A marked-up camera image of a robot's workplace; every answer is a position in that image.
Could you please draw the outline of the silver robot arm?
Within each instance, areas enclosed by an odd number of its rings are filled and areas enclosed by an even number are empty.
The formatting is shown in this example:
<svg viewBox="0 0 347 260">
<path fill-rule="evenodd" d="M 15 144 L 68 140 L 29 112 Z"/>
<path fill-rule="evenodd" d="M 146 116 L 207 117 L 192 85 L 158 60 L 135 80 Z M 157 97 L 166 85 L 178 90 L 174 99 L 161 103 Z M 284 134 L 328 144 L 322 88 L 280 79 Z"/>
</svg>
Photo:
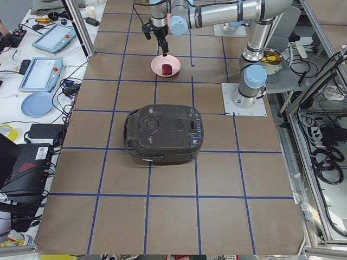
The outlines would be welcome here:
<svg viewBox="0 0 347 260">
<path fill-rule="evenodd" d="M 147 39 L 153 33 L 166 55 L 169 52 L 165 39 L 168 33 L 182 36 L 189 29 L 212 26 L 217 36 L 238 37 L 244 21 L 249 21 L 247 45 L 239 57 L 241 82 L 231 99 L 240 108 L 250 108 L 267 79 L 260 65 L 265 47 L 291 4 L 291 1 L 229 1 L 194 5 L 192 1 L 150 1 L 151 17 L 142 24 L 142 31 Z"/>
</svg>

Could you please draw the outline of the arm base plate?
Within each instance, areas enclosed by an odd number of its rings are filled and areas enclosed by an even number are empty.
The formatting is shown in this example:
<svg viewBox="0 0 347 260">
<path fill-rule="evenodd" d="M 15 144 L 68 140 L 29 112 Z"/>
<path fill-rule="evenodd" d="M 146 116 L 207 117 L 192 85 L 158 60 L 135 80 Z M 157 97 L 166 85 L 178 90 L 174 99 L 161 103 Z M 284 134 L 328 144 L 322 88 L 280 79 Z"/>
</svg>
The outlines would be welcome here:
<svg viewBox="0 0 347 260">
<path fill-rule="evenodd" d="M 267 116 L 261 90 L 255 97 L 239 93 L 239 83 L 221 83 L 224 113 L 227 116 Z"/>
</svg>

